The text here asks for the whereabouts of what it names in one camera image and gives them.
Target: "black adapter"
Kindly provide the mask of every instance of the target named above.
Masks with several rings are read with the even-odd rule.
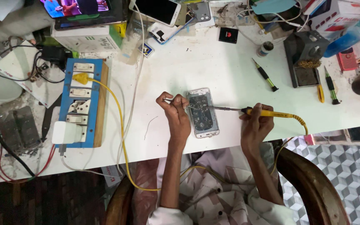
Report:
[[[64,70],[66,68],[66,53],[65,48],[55,46],[44,46],[41,50],[40,59],[55,64],[59,69]]]

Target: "yellow soldering iron handle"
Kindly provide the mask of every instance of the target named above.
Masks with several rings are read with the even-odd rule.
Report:
[[[247,107],[247,108],[243,108],[241,109],[241,112],[246,113],[248,115],[251,115],[252,112],[252,107]],[[305,135],[308,135],[308,130],[307,130],[307,126],[306,123],[303,121],[303,119],[297,115],[293,115],[293,114],[289,114],[289,113],[279,113],[279,112],[273,112],[273,111],[269,111],[269,110],[262,110],[260,116],[272,116],[272,117],[283,117],[283,118],[294,118],[296,119],[298,122],[300,122],[301,125],[304,126],[305,128]]]
[[[246,110],[246,114],[251,115],[252,108],[249,109],[249,107]],[[292,118],[293,114],[289,113],[279,113],[279,112],[273,112],[269,110],[262,110],[260,113],[260,116],[273,116],[273,117],[283,117],[283,118]]]

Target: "blue bottle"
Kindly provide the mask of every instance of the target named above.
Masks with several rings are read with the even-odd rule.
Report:
[[[342,36],[340,38],[329,44],[323,55],[324,57],[329,58],[358,43],[360,41],[360,21],[354,26],[347,28],[347,30],[343,31],[341,35]]]

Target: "wooden chair armrest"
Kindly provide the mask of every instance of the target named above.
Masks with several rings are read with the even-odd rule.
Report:
[[[299,192],[310,224],[350,224],[333,184],[312,162],[284,148],[277,170]]]
[[[134,186],[125,177],[119,184],[106,209],[106,225],[126,225],[127,216],[131,213],[131,202]]]

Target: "patterned floor tile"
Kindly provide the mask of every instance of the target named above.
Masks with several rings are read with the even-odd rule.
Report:
[[[305,157],[322,170],[336,188],[351,224],[360,225],[360,146],[307,146],[302,137],[295,137],[286,148]],[[309,224],[299,193],[282,175],[280,182],[283,186],[284,204],[294,210],[296,223]]]

